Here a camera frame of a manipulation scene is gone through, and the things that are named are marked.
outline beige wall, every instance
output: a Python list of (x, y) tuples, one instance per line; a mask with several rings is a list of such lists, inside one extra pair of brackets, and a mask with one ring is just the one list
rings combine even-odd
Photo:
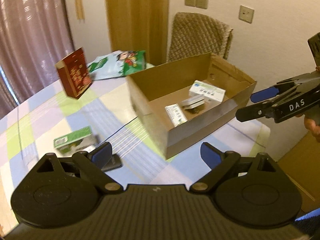
[[(238, 19), (240, 5), (255, 9), (252, 24)], [(169, 30), (176, 12), (207, 14), (232, 26), (228, 60), (257, 80), (258, 90), (314, 70), (307, 39), (320, 32), (320, 0), (209, 0), (207, 10), (184, 6), (184, 0), (170, 0)], [(260, 120), (271, 128), (267, 152), (275, 159), (306, 133), (302, 118), (281, 124)]]
[(75, 48), (84, 47), (87, 63), (111, 52), (105, 0), (83, 0), (85, 20), (77, 20), (74, 0), (66, 0)]

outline green and white plastic bag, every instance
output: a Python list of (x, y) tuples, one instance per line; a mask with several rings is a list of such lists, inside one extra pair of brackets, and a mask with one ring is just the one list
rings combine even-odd
[(145, 51), (115, 51), (88, 64), (92, 80), (123, 77), (146, 68)]

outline green box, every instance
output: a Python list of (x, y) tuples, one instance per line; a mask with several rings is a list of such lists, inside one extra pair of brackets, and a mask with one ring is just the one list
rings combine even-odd
[(87, 126), (67, 135), (55, 138), (53, 147), (62, 154), (73, 154), (81, 151), (90, 145), (95, 145), (97, 140), (92, 134), (91, 127)]

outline ribbed black surface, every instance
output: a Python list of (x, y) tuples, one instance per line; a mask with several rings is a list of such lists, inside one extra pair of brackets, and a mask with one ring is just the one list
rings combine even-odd
[(184, 185), (129, 185), (108, 195), (85, 220), (64, 228), (19, 225), (6, 240), (291, 240), (302, 234), (293, 226), (271, 230), (244, 228), (223, 217), (207, 196)]

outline checkered tablecloth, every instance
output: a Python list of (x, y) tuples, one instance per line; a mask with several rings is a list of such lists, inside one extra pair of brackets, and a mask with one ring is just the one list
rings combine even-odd
[(242, 156), (264, 151), (270, 130), (257, 120), (236, 119), (175, 157), (164, 160), (131, 108), (125, 78), (101, 80), (79, 100), (68, 98), (60, 81), (29, 98), (0, 120), (0, 224), (7, 232), (16, 225), (10, 210), (13, 190), (34, 164), (47, 152), (55, 152), (53, 140), (90, 125), (93, 133), (109, 141), (123, 167), (107, 174), (124, 187), (131, 183), (186, 184), (210, 171), (200, 157), (207, 141), (221, 151), (234, 150)]

